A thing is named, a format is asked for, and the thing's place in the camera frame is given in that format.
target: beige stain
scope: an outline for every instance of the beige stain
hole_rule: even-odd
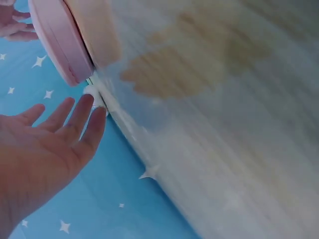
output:
[[[111,5],[107,0],[65,0],[74,16],[96,68],[103,69],[122,57]]]
[[[305,12],[271,0],[194,1],[172,25],[147,38],[159,49],[132,60],[122,78],[150,97],[214,90],[226,75],[254,69],[257,61],[285,46],[287,38],[318,38],[318,17]]]

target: blue fabric with white stars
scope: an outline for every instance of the blue fabric with white stars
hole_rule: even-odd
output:
[[[16,8],[28,11],[27,1],[18,0]],[[86,86],[67,86],[39,41],[0,39],[0,54],[0,114],[15,115],[43,103],[46,111],[39,123],[66,97],[79,100]],[[42,60],[35,65],[37,57]],[[69,186],[21,222],[10,239],[198,238],[156,181],[139,180],[144,171],[108,117],[93,160]]]

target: star pattern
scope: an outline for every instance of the star pattern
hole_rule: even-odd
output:
[[[52,93],[53,93],[53,91],[46,91],[44,99],[47,99],[47,98],[50,99],[52,96]]]
[[[6,41],[4,41],[4,43],[1,43],[1,48],[4,52],[0,54],[0,72],[2,73],[2,70],[4,71],[2,74],[3,77],[0,77],[0,80],[2,80],[2,94],[4,96],[0,99],[0,114],[9,115],[15,114],[15,112],[22,112],[26,109],[26,107],[37,103],[46,104],[46,113],[50,114],[50,111],[53,111],[55,106],[65,97],[71,96],[77,100],[79,99],[82,94],[81,86],[76,89],[70,89],[70,87],[63,82],[62,78],[57,77],[56,68],[50,61],[48,55],[46,55],[40,41],[26,45],[21,44],[21,49],[19,50],[16,49],[15,44],[12,44],[11,46],[11,43],[8,43],[8,45],[6,45]],[[105,103],[103,101],[95,100],[94,106],[105,106]],[[112,120],[108,124],[108,129],[118,130],[116,124],[112,122]],[[141,165],[138,162],[138,157],[132,153],[131,148],[128,147],[126,142],[123,140],[121,133],[116,131],[114,133],[108,132],[105,135],[106,137],[104,137],[102,147],[111,141],[111,143],[114,142],[112,145],[114,145],[116,149],[107,150],[107,152],[100,150],[96,154],[95,158],[103,160],[109,156],[121,158],[121,160],[118,160],[119,162],[117,163],[119,164],[118,166],[123,165],[124,167],[117,168],[117,165],[112,164],[107,167],[110,170],[113,170],[114,173],[122,173],[123,177],[129,178],[132,181],[132,184],[134,184],[134,191],[138,192],[136,194],[126,193],[126,191],[130,191],[132,184],[125,184],[120,181],[119,183],[114,184],[109,183],[105,187],[103,182],[112,182],[113,176],[111,175],[109,177],[103,172],[97,173],[97,177],[105,178],[102,178],[103,180],[98,182],[98,184],[93,185],[90,182],[88,187],[93,191],[96,190],[96,192],[97,190],[112,192],[109,197],[115,202],[115,204],[108,208],[108,211],[106,212],[109,215],[108,221],[110,221],[107,226],[115,225],[120,228],[129,228],[130,224],[134,224],[136,221],[139,224],[143,224],[145,222],[144,220],[150,216],[156,219],[156,221],[168,218],[165,223],[163,223],[165,232],[160,233],[160,230],[158,230],[157,235],[152,238],[164,238],[165,236],[163,237],[163,235],[170,235],[170,232],[174,234],[176,228],[179,231],[175,235],[181,235],[181,238],[189,238],[187,236],[190,232],[192,233],[192,230],[188,229],[187,226],[183,226],[183,221],[180,223],[180,215],[177,213],[175,216],[175,210],[173,213],[170,211],[171,204],[169,200],[166,199],[166,196],[163,197],[164,200],[157,200],[158,197],[162,198],[162,195],[153,194],[153,189],[151,187],[156,187],[156,185],[151,184],[150,186],[149,183],[143,183],[143,181],[138,180],[139,175],[142,174]],[[138,162],[138,166],[125,166],[129,165],[132,161]],[[96,167],[102,168],[104,165],[99,164],[96,165]],[[92,172],[89,172],[93,175],[93,177],[96,173],[95,170],[96,169],[93,169]],[[155,179],[157,170],[157,166],[148,167],[140,178],[151,177]],[[99,207],[97,205],[96,198],[84,197],[84,200],[76,201],[78,197],[82,196],[81,193],[83,191],[81,188],[77,187],[75,187],[75,190],[75,193],[70,194],[68,193],[70,190],[66,188],[64,191],[67,193],[61,192],[61,194],[64,194],[67,200],[52,200],[53,202],[51,204],[43,206],[42,213],[35,212],[33,215],[22,220],[16,228],[17,233],[10,238],[31,239],[38,238],[40,234],[42,234],[42,238],[84,238],[90,236],[94,238],[97,234],[100,234],[99,230],[104,232],[105,229],[102,227],[104,227],[105,224],[104,222],[101,223],[101,220],[104,220],[104,218],[101,218],[99,215],[97,217],[94,216],[95,209]],[[140,205],[138,203],[132,204],[135,200],[140,199],[141,192],[143,192],[143,203]],[[66,207],[70,206],[70,204],[72,204],[72,210],[65,210]],[[154,206],[154,210],[145,210],[145,205]],[[124,218],[127,214],[141,214],[143,217]],[[113,231],[114,230],[109,227],[106,232],[108,234],[108,238],[116,238],[113,237]],[[138,238],[143,237],[145,235],[145,229],[142,227],[136,227],[132,229],[132,235],[137,235]]]
[[[13,94],[13,92],[14,92],[14,87],[9,87],[8,94]]]
[[[27,228],[28,227],[28,221],[22,220],[22,226]]]
[[[60,231],[64,231],[65,233],[69,233],[69,227],[70,227],[70,223],[65,223],[64,221],[60,220],[61,222],[61,228],[60,228]]]
[[[0,54],[0,60],[5,60],[6,54]]]
[[[159,168],[160,168],[159,165],[156,165],[153,167],[146,167],[144,174],[141,177],[139,177],[139,179],[153,178],[154,180],[156,180],[156,175],[157,175]]]
[[[43,61],[44,61],[44,59],[46,58],[46,55],[45,56],[43,56],[43,57],[36,57],[36,62],[35,62],[35,64],[32,66],[32,68],[33,67],[36,67],[36,66],[38,66],[38,67],[42,67],[42,63],[43,63]]]

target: white star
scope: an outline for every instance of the white star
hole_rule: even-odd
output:
[[[8,91],[8,94],[13,94],[13,91],[14,91],[14,87],[9,87],[9,91]]]
[[[22,220],[22,226],[27,228],[28,227],[28,221]]]
[[[61,222],[60,231],[64,231],[65,233],[70,234],[70,233],[69,233],[69,227],[70,227],[71,224],[67,224],[67,223],[65,223],[65,222],[62,221],[62,220],[60,220],[60,222]]]
[[[46,91],[46,92],[45,92],[45,97],[44,97],[44,99],[45,99],[45,98],[49,98],[49,99],[50,99],[52,93],[53,93],[53,91]]]
[[[145,173],[139,177],[139,179],[143,179],[143,178],[153,178],[154,180],[156,180],[156,174],[159,170],[159,166],[156,165],[154,167],[146,167]]]
[[[44,61],[44,59],[46,58],[46,56],[43,56],[43,57],[36,57],[36,63],[32,66],[35,67],[35,66],[39,66],[39,67],[42,67],[42,62]]]

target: clear protective film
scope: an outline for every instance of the clear protective film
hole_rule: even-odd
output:
[[[203,238],[318,238],[317,0],[66,2],[113,118]]]

